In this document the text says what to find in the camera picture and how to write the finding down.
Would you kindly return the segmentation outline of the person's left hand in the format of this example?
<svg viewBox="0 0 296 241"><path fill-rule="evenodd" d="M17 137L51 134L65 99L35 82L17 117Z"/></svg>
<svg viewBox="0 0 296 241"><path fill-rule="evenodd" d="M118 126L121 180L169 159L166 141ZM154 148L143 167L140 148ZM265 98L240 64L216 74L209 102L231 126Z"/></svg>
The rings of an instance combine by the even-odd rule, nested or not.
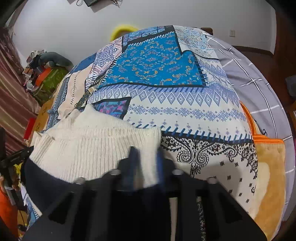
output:
<svg viewBox="0 0 296 241"><path fill-rule="evenodd" d="M19 191L20 187L19 187L19 178L17 173L13 173L11 180L12 180L11 187L13 188L13 190ZM0 185L1 185L1 192L6 194L7 193L6 187L8 187L8 181L5 179L3 175L1 175L1 178L0 178Z"/></svg>

